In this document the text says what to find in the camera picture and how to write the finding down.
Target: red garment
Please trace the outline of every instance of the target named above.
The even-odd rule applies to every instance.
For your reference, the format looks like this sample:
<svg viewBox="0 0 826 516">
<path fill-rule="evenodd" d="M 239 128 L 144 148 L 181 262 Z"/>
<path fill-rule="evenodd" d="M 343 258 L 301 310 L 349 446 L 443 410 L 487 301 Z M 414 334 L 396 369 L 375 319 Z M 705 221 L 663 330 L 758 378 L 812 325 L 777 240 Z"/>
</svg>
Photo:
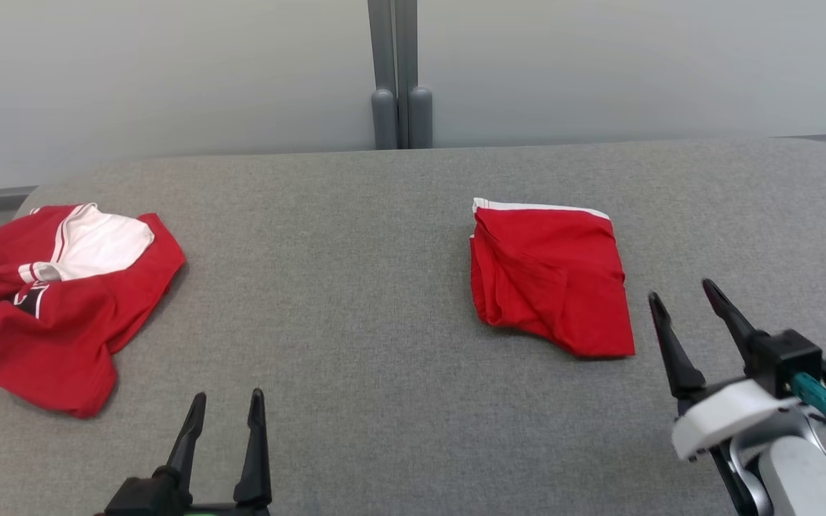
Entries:
<svg viewBox="0 0 826 516">
<path fill-rule="evenodd" d="M 151 244 L 129 259 L 132 265 L 96 274 L 85 272 L 90 264 L 83 260 L 69 264 L 72 241 L 82 241 L 75 248 L 95 257 L 117 254 L 115 248 L 125 244 L 92 242 L 86 235 L 96 234 L 97 224 L 86 220 L 67 225 L 85 210 L 108 216 L 95 205 L 46 206 L 0 226 L 0 386 L 77 418 L 92 417 L 104 406 L 117 381 L 111 355 L 140 329 L 184 264 L 174 236 L 153 213 L 138 218 L 147 226 L 114 216 L 140 233 L 153 233 Z M 76 268 L 60 269 L 60 278 L 53 267 Z"/>
<path fill-rule="evenodd" d="M 623 267 L 607 215 L 475 199 L 471 288 L 480 320 L 577 356 L 634 355 Z"/>
</svg>

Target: gray table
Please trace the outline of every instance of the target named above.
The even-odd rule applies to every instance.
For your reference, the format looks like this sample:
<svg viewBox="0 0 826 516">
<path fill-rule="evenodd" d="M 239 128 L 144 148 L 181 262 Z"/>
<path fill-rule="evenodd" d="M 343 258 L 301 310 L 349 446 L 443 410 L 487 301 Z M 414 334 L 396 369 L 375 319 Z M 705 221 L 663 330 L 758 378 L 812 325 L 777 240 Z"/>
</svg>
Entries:
<svg viewBox="0 0 826 516">
<path fill-rule="evenodd" d="M 476 319 L 471 199 L 609 213 L 638 355 L 573 359 Z M 102 509 L 209 395 L 194 496 L 230 500 L 250 389 L 267 395 L 273 514 L 730 514 L 676 460 L 646 293 L 709 379 L 741 369 L 708 275 L 768 330 L 826 350 L 826 144 L 715 140 L 181 158 L 44 186 L 23 210 L 155 211 L 189 264 L 115 357 L 92 421 L 0 389 L 0 514 Z M 826 443 L 826 432 L 822 435 Z"/>
</svg>

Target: teal connector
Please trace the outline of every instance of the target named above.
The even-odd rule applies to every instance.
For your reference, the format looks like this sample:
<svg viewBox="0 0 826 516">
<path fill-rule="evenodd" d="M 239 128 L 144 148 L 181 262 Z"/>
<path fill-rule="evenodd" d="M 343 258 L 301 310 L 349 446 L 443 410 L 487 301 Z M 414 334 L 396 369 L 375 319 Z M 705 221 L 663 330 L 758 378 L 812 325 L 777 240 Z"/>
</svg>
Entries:
<svg viewBox="0 0 826 516">
<path fill-rule="evenodd" d="M 826 388 L 808 373 L 796 373 L 789 383 L 792 394 L 816 408 L 826 418 Z"/>
</svg>

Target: folded garment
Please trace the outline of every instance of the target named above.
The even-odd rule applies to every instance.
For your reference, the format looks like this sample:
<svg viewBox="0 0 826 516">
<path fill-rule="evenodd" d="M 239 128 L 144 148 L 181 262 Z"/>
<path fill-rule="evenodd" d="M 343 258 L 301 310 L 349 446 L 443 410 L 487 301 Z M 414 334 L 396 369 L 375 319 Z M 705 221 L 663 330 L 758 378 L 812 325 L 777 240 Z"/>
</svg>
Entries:
<svg viewBox="0 0 826 516">
<path fill-rule="evenodd" d="M 111 356 L 183 264 L 153 213 L 46 206 L 0 226 L 0 386 L 50 411 L 94 416 L 117 381 Z"/>
<path fill-rule="evenodd" d="M 577 356 L 634 355 L 610 218 L 594 209 L 473 199 L 471 290 L 480 320 Z"/>
</svg>

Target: white wall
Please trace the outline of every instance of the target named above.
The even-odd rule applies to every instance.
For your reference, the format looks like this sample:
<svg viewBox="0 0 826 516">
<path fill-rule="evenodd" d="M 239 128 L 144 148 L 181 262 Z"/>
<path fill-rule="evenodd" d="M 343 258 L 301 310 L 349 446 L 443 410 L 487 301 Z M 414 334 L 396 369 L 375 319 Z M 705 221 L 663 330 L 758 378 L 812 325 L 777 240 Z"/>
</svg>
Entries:
<svg viewBox="0 0 826 516">
<path fill-rule="evenodd" d="M 0 1 L 0 188 L 104 161 L 371 149 L 363 0 Z"/>
<path fill-rule="evenodd" d="M 826 133 L 826 0 L 419 0 L 439 146 Z"/>
</svg>

